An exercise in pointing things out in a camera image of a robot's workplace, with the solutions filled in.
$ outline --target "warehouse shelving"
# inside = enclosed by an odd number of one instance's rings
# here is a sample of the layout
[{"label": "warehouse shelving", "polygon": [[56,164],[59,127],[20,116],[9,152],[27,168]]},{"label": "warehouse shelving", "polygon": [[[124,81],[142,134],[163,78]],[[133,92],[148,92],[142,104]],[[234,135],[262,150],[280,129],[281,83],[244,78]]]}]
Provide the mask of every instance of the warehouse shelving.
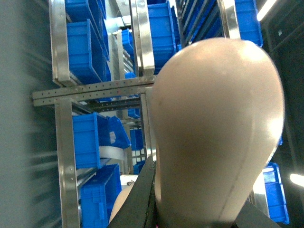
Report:
[{"label": "warehouse shelving", "polygon": [[[190,1],[177,1],[177,10],[180,28],[184,28],[181,19],[185,15]],[[193,1],[189,14],[194,12],[197,0]],[[34,106],[54,106],[56,116],[57,153],[59,164],[60,197],[63,228],[80,228],[79,189],[95,174],[96,169],[76,170],[73,116],[72,113],[89,114],[92,112],[106,112],[123,110],[123,120],[126,132],[130,137],[132,124],[141,126],[145,149],[145,158],[156,153],[156,139],[152,128],[150,100],[152,86],[156,79],[153,75],[154,57],[152,37],[146,0],[129,0],[132,19],[132,34],[134,46],[134,63],[122,46],[121,30],[113,34],[117,41],[119,61],[119,75],[113,78],[120,80],[81,85],[79,80],[70,72],[67,45],[67,21],[71,19],[65,10],[65,0],[49,0],[49,16],[52,45],[53,81],[62,88],[38,91],[33,93]],[[218,0],[218,14],[223,22],[223,33],[228,38],[240,38],[235,3],[233,0]],[[198,24],[204,7],[199,11],[195,24]],[[186,46],[188,37],[180,33],[181,44]],[[136,78],[125,79],[125,73],[133,71],[135,65]],[[96,100],[121,96],[121,98],[98,103]],[[132,120],[127,116],[126,109],[140,108],[140,120]],[[132,151],[127,151],[128,166],[131,168]]]}]

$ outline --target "beige mannequin head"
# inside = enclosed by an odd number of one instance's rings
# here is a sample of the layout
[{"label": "beige mannequin head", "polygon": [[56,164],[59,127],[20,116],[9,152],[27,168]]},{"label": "beige mannequin head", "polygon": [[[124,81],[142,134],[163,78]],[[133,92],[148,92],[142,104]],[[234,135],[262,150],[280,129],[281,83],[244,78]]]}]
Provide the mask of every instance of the beige mannequin head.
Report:
[{"label": "beige mannequin head", "polygon": [[230,227],[283,120],[280,77],[255,44],[208,39],[171,58],[152,96],[159,227]]}]

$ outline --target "metal upright post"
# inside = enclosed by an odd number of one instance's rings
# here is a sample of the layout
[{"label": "metal upright post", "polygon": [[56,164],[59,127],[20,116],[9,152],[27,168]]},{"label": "metal upright post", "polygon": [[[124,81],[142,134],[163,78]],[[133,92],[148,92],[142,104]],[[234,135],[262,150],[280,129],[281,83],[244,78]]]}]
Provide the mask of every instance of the metal upright post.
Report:
[{"label": "metal upright post", "polygon": [[80,228],[72,99],[55,102],[58,169],[63,228]]},{"label": "metal upright post", "polygon": [[241,39],[235,0],[217,0],[217,2],[222,19],[224,36],[230,39]]},{"label": "metal upright post", "polygon": [[153,126],[151,125],[151,97],[153,87],[143,88],[141,91],[141,108],[142,108],[142,130],[143,141],[145,144],[145,158],[156,154],[156,138]]},{"label": "metal upright post", "polygon": [[67,17],[65,0],[49,0],[53,82],[59,86],[80,84],[70,73],[67,49]]},{"label": "metal upright post", "polygon": [[129,0],[134,59],[137,76],[152,76],[155,70],[147,0]]}]

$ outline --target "white label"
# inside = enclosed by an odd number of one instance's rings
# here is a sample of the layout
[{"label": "white label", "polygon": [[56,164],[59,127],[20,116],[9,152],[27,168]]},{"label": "white label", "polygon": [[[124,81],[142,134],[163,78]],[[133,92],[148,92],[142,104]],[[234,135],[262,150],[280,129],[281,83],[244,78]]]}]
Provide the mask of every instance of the white label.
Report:
[{"label": "white label", "polygon": [[115,132],[110,132],[110,143],[113,144],[116,142]]}]

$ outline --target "metal bracket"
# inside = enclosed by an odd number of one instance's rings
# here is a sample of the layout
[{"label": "metal bracket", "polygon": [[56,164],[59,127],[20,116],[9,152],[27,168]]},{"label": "metal bracket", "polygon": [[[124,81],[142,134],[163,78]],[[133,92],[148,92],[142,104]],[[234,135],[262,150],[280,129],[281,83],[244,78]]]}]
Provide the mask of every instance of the metal bracket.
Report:
[{"label": "metal bracket", "polygon": [[241,39],[238,28],[236,4],[234,0],[217,0],[224,36],[230,39]]},{"label": "metal bracket", "polygon": [[53,82],[59,86],[79,84],[70,73],[67,49],[67,17],[65,0],[49,0]]},{"label": "metal bracket", "polygon": [[129,0],[137,76],[154,74],[155,64],[147,0]]}]

